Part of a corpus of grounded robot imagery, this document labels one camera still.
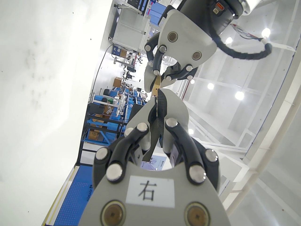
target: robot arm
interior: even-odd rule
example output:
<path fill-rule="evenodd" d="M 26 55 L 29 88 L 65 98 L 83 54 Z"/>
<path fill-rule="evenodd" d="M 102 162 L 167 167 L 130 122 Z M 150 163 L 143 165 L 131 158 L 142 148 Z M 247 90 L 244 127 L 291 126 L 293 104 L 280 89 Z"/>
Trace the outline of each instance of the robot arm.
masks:
<path fill-rule="evenodd" d="M 162 30 L 145 45 L 149 63 L 145 90 L 154 97 L 127 124 L 124 137 L 100 148 L 94 159 L 93 187 L 79 226 L 187 225 L 230 226 L 217 195 L 219 161 L 187 133 L 188 111 L 171 90 L 162 89 L 181 79 L 192 79 L 200 64 L 219 47 L 241 59 L 261 59 L 271 53 L 239 53 L 225 46 L 219 34 L 242 14 L 249 14 L 260 0 L 183 0 L 177 9 L 168 6 Z M 160 76 L 164 55 L 177 63 Z M 144 156 L 159 140 L 172 169 L 140 169 Z"/>
<path fill-rule="evenodd" d="M 93 164 L 94 192 L 79 226 L 228 225 L 217 195 L 218 157 L 187 133 L 188 111 L 176 94 L 159 89 L 129 122 L 125 137 L 99 149 Z M 140 169 L 157 143 L 174 168 Z"/>
<path fill-rule="evenodd" d="M 159 75 L 163 56 L 171 56 L 177 63 L 161 76 L 161 87 L 176 80 L 192 79 L 197 68 L 220 48 L 240 59 L 261 59 L 272 52 L 266 39 L 254 37 L 264 44 L 264 51 L 240 53 L 228 48 L 219 35 L 243 14 L 249 14 L 261 0 L 182 0 L 177 9 L 168 6 L 160 21 L 162 30 L 145 45 L 149 66 L 145 70 L 144 87 L 147 92 Z"/>

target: label with chinese character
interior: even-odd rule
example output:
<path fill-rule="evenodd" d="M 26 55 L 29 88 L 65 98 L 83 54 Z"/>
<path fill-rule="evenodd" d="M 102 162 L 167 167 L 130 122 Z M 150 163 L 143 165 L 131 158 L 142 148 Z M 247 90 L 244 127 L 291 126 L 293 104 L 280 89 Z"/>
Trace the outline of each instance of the label with chinese character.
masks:
<path fill-rule="evenodd" d="M 131 175 L 126 203 L 174 208 L 174 180 Z"/>

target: blue floor mat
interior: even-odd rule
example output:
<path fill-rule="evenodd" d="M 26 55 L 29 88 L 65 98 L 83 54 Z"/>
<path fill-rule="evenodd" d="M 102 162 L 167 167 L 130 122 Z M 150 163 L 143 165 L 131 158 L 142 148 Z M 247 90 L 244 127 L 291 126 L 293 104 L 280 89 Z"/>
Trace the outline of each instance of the blue floor mat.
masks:
<path fill-rule="evenodd" d="M 92 167 L 80 166 L 54 225 L 78 225 L 92 193 Z"/>

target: white wall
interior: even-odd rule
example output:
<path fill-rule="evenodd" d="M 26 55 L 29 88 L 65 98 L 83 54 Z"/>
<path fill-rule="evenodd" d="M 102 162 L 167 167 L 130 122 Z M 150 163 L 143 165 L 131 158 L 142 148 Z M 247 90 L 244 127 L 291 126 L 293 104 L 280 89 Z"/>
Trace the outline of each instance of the white wall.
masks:
<path fill-rule="evenodd" d="M 123 73 L 123 66 L 121 66 L 120 63 L 114 64 L 114 57 L 112 57 L 111 52 L 112 52 L 112 47 L 111 46 L 109 49 L 108 47 L 113 44 L 112 41 L 109 41 L 109 35 L 112 29 L 112 26 L 114 22 L 117 20 L 120 10 L 114 7 L 115 4 L 118 4 L 116 0 L 103 0 L 102 2 L 105 2 L 107 4 L 110 4 L 111 8 L 109 11 L 108 17 L 105 18 L 104 23 L 105 23 L 105 29 L 103 33 L 103 40 L 100 45 L 100 51 L 98 53 L 98 58 L 97 58 L 97 63 L 95 64 L 95 71 L 94 71 L 94 76 L 93 76 L 93 82 L 91 82 L 91 91 L 93 89 L 93 84 L 97 75 L 97 79 L 95 82 L 94 86 L 94 92 L 95 94 L 99 94 L 100 89 L 103 90 L 106 88 L 111 89 L 113 86 L 113 82 L 115 77 L 122 77 Z"/>
<path fill-rule="evenodd" d="M 0 0 L 0 225 L 41 225 L 76 161 L 112 0 Z"/>

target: chinese character 右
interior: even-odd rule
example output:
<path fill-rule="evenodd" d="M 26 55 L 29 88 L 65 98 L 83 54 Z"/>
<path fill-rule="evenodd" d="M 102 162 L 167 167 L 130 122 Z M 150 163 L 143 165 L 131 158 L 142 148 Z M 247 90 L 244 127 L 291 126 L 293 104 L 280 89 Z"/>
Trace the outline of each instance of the chinese character 右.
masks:
<path fill-rule="evenodd" d="M 140 197 L 143 193 L 143 200 L 147 199 L 147 200 L 151 200 L 153 201 L 154 200 L 154 190 L 147 190 L 147 186 L 157 186 L 156 184 L 150 184 L 149 183 L 149 180 L 146 182 L 146 184 L 144 183 L 140 183 L 140 185 L 145 185 L 144 189 L 142 190 L 142 192 L 140 192 L 140 194 L 138 195 L 138 197 Z M 145 197 L 145 194 L 147 192 L 150 192 L 151 193 L 151 197 Z"/>

